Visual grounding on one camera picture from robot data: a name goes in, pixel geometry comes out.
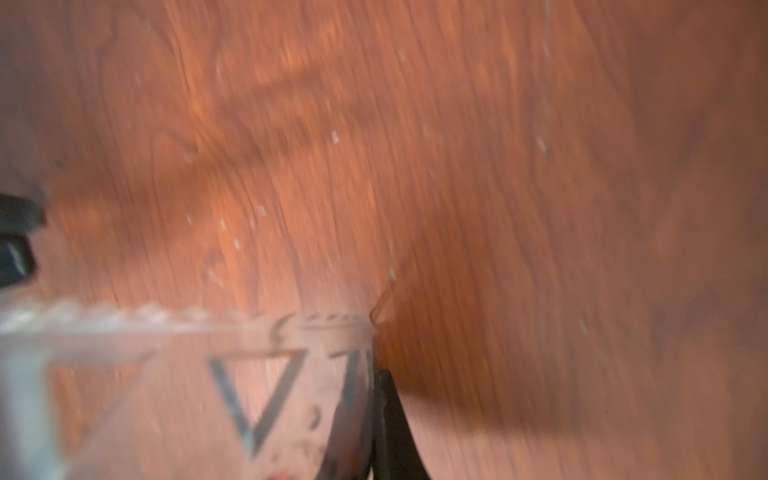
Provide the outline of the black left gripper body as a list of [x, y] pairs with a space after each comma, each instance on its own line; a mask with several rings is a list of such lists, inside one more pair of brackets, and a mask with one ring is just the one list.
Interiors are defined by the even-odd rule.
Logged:
[[44, 207], [26, 197], [1, 194], [1, 287], [30, 280], [37, 262], [30, 235], [46, 225]]

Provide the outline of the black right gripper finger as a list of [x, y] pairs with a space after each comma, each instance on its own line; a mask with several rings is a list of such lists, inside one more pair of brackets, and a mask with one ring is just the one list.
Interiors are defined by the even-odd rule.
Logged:
[[429, 480], [391, 373], [375, 368], [373, 380], [373, 478]]

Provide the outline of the clear stencil ruler with holes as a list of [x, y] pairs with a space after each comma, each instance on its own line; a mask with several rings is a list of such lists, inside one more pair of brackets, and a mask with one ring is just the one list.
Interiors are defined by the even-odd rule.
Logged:
[[70, 301], [1, 310], [5, 479], [365, 479], [371, 321]]

